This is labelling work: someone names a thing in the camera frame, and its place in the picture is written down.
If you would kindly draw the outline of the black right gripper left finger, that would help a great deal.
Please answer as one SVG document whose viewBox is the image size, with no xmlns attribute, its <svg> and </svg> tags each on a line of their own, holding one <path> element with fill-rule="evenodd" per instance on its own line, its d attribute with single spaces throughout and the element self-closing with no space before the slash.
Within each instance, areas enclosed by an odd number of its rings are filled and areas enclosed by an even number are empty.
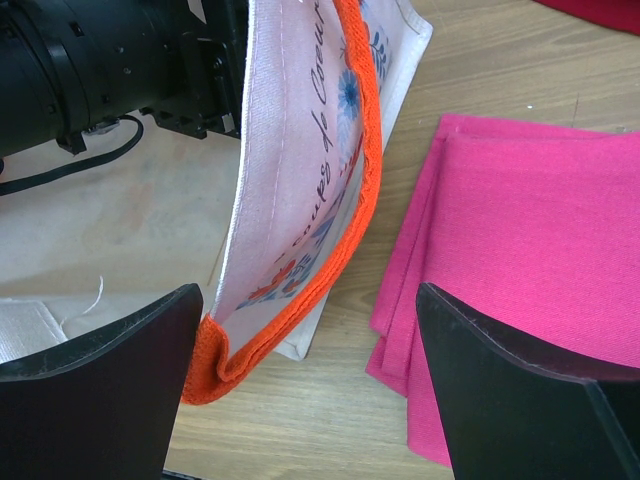
<svg viewBox="0 0 640 480">
<path fill-rule="evenodd" d="M 180 478 L 165 461 L 202 309 L 187 284 L 2 364 L 2 478 Z"/>
</svg>

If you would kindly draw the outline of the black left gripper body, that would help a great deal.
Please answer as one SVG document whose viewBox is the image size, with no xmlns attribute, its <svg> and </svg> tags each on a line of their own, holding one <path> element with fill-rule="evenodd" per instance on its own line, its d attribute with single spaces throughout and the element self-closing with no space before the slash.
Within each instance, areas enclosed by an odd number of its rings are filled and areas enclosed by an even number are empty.
<svg viewBox="0 0 640 480">
<path fill-rule="evenodd" d="M 200 1 L 199 18 L 187 1 L 158 1 L 168 29 L 168 93 L 143 107 L 156 125 L 204 139 L 212 132 L 241 137 L 248 43 L 246 1 Z"/>
</svg>

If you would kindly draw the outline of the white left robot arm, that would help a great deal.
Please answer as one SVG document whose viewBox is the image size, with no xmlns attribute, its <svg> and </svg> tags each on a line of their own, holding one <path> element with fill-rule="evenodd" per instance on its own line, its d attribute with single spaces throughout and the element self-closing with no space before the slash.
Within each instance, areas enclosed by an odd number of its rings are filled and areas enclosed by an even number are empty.
<svg viewBox="0 0 640 480">
<path fill-rule="evenodd" d="M 110 163 L 133 141 L 86 156 L 87 134 L 151 116 L 196 139 L 241 134 L 248 3 L 5 1 L 1 153 L 48 141 L 73 163 L 1 186 L 3 195 Z"/>
</svg>

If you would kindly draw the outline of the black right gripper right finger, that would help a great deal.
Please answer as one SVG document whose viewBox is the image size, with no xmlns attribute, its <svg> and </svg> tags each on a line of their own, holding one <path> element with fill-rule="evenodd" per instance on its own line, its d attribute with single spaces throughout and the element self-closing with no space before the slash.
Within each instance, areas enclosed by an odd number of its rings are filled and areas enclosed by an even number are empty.
<svg viewBox="0 0 640 480">
<path fill-rule="evenodd" d="M 457 479 L 636 479 L 639 371 L 558 347 L 430 283 L 416 309 Z"/>
</svg>

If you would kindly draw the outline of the beige canvas tote bag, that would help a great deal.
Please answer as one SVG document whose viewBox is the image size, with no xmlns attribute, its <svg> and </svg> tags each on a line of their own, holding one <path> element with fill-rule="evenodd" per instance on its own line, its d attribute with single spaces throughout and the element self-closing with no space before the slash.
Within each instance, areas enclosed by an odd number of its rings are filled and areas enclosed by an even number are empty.
<svg viewBox="0 0 640 480">
<path fill-rule="evenodd" d="M 431 25 L 408 1 L 246 1 L 241 137 L 151 116 L 85 136 L 120 158 L 1 192 L 1 359 L 114 322 L 182 284 L 204 298 L 183 400 L 217 400 L 269 353 L 302 359 L 375 210 L 383 152 Z M 73 163 L 1 153 L 3 183 Z"/>
</svg>

